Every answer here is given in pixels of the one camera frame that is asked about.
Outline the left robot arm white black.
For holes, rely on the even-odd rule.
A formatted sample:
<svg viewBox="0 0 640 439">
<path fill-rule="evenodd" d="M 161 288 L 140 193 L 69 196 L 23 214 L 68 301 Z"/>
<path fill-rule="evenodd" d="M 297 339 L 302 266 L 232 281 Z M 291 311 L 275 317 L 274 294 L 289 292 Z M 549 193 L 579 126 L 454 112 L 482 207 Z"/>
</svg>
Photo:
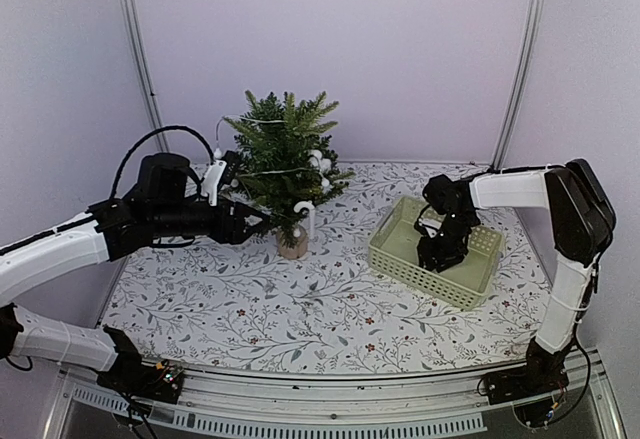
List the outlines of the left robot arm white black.
<svg viewBox="0 0 640 439">
<path fill-rule="evenodd" d="M 121 330 L 83 328 L 46 318 L 16 304 L 18 296 L 76 270 L 115 262 L 140 249 L 176 248 L 199 237 L 239 245 L 270 226 L 267 214 L 221 194 L 233 182 L 233 152 L 204 175 L 172 153 L 148 155 L 123 198 L 109 198 L 70 221 L 1 250 L 1 357 L 37 357 L 110 374 L 128 393 L 148 385 L 136 346 Z"/>
</svg>

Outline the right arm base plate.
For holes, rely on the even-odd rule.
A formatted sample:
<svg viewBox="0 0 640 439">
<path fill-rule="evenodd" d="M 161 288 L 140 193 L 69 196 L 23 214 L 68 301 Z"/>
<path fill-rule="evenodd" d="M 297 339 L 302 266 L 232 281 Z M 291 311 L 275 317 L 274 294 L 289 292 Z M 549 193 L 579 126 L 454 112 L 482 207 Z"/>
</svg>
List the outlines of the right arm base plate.
<svg viewBox="0 0 640 439">
<path fill-rule="evenodd" d="M 491 405 L 526 399 L 564 389 L 569 378 L 563 369 L 537 373 L 527 366 L 489 372 L 480 379 L 480 392 Z"/>
</svg>

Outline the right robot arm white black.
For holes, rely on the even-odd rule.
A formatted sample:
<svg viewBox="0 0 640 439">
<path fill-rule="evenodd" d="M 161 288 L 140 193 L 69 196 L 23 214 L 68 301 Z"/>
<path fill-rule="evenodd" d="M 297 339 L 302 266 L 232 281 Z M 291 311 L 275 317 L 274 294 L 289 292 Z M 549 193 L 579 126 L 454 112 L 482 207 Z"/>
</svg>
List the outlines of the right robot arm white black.
<svg viewBox="0 0 640 439">
<path fill-rule="evenodd" d="M 597 291 L 601 257 L 613 242 L 616 213 L 593 169 L 586 160 L 574 159 L 564 165 L 491 169 L 458 180 L 441 174 L 429 179 L 422 196 L 425 207 L 443 218 L 438 227 L 422 218 L 414 222 L 421 235 L 418 263 L 430 272 L 443 272 L 465 259 L 481 210 L 549 213 L 556 272 L 544 319 L 527 349 L 527 365 L 516 380 L 524 394 L 539 394 L 577 343 L 579 321 Z"/>
</svg>

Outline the pale green plastic basket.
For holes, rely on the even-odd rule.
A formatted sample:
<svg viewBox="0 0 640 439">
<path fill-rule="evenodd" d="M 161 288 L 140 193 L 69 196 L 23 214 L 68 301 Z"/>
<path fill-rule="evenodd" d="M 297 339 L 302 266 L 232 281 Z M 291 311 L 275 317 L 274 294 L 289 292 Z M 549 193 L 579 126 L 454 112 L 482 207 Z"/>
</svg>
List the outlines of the pale green plastic basket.
<svg viewBox="0 0 640 439">
<path fill-rule="evenodd" d="M 369 265 L 468 311 L 487 298 L 503 246 L 501 233 L 463 226 L 457 216 L 403 196 L 369 238 Z"/>
</svg>

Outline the white ball light garland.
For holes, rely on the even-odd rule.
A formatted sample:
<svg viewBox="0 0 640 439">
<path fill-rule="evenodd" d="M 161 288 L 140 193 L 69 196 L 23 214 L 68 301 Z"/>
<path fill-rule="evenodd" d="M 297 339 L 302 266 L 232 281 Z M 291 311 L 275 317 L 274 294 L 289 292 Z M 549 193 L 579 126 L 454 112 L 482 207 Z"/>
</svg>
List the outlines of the white ball light garland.
<svg viewBox="0 0 640 439">
<path fill-rule="evenodd" d="M 335 155 L 329 150 L 327 131 L 337 123 L 295 119 L 285 121 L 224 117 L 235 132 L 241 158 L 240 188 L 271 217 L 271 227 L 287 247 L 302 238 L 299 223 L 307 212 L 295 213 L 299 201 L 314 205 L 336 191 Z"/>
</svg>

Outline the small green christmas tree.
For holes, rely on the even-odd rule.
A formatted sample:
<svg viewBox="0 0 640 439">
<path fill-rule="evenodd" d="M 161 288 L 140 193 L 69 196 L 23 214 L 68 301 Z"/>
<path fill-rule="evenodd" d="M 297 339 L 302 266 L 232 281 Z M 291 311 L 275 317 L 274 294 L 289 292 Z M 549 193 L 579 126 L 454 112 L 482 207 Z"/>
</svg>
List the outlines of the small green christmas tree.
<svg viewBox="0 0 640 439">
<path fill-rule="evenodd" d="M 298 100 L 292 92 L 263 98 L 245 92 L 248 109 L 223 121 L 234 131 L 241 165 L 239 192 L 270 216 L 278 253 L 299 259 L 308 251 L 311 229 L 302 222 L 318 206 L 342 195 L 353 173 L 338 165 L 329 120 L 339 103 L 322 91 Z"/>
</svg>

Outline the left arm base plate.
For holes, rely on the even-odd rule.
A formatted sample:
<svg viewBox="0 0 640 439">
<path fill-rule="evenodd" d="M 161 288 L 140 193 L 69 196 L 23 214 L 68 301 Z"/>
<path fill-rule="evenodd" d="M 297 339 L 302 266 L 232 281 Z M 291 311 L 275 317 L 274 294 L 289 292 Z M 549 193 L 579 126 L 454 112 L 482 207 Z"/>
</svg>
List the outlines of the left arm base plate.
<svg viewBox="0 0 640 439">
<path fill-rule="evenodd" d="M 118 359 L 100 371 L 97 384 L 127 396 L 177 404 L 184 384 L 184 368 L 163 360 L 154 365 Z"/>
</svg>

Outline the white candy cane ornament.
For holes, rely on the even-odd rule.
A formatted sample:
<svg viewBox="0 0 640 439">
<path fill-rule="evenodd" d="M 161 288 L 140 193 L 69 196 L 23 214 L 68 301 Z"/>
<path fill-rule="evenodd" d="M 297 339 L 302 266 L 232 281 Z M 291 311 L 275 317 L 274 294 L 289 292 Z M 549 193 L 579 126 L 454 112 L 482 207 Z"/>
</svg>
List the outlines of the white candy cane ornament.
<svg viewBox="0 0 640 439">
<path fill-rule="evenodd" d="M 302 213 L 303 211 L 307 212 L 308 219 L 308 228 L 307 234 L 310 240 L 315 238 L 315 220 L 316 220 L 316 206 L 310 201 L 299 201 L 297 202 L 293 210 L 295 213 Z"/>
</svg>

